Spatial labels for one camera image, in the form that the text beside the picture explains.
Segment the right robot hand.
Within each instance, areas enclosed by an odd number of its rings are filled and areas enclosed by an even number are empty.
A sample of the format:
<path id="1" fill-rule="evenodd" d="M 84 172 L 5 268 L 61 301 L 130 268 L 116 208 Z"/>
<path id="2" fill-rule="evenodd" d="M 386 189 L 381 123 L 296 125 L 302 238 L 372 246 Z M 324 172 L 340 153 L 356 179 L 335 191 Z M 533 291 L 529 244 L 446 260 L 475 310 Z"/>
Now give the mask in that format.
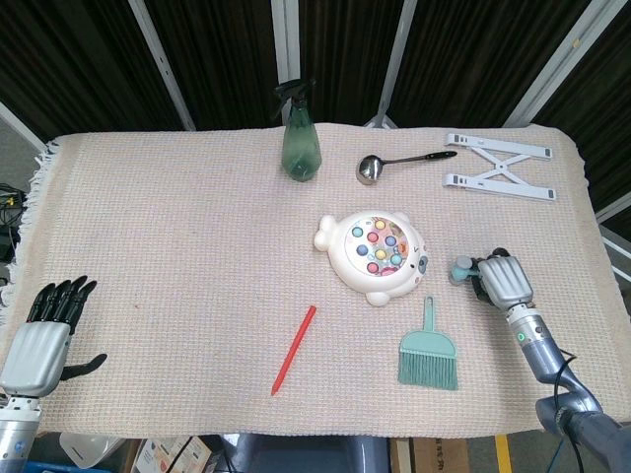
<path id="1" fill-rule="evenodd" d="M 471 286 L 479 301 L 501 311 L 532 302 L 533 289 L 526 273 L 507 249 L 497 247 L 486 258 L 472 258 L 471 263 Z"/>

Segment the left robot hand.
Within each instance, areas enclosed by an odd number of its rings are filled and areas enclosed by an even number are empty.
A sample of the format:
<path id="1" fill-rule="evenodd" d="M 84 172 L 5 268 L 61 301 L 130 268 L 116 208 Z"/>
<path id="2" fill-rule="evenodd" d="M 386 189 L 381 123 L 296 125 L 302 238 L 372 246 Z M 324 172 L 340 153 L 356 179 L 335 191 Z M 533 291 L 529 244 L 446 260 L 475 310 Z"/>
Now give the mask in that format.
<path id="1" fill-rule="evenodd" d="M 68 351 L 84 306 L 97 286 L 86 275 L 44 286 L 10 346 L 1 372 L 1 387 L 10 397 L 43 398 L 61 381 L 97 370 L 107 354 L 68 366 Z"/>

